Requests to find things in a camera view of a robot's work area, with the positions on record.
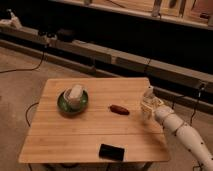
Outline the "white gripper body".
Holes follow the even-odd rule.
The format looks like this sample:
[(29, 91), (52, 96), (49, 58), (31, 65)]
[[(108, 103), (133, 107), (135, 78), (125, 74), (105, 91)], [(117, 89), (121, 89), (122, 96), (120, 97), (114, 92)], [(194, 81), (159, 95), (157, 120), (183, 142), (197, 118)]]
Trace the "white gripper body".
[(144, 120), (150, 120), (154, 115), (154, 111), (163, 104), (164, 102), (161, 99), (156, 98), (150, 100), (142, 100), (141, 101), (142, 118)]

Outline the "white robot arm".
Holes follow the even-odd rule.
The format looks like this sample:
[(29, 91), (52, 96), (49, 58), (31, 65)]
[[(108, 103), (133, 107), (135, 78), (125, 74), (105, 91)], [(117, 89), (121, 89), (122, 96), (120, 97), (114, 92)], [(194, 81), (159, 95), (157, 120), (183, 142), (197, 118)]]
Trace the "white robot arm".
[(207, 148), (199, 132), (180, 118), (175, 111), (161, 100), (140, 103), (145, 121), (154, 119), (159, 125), (169, 130), (182, 145), (202, 164), (205, 171), (213, 171), (213, 155)]

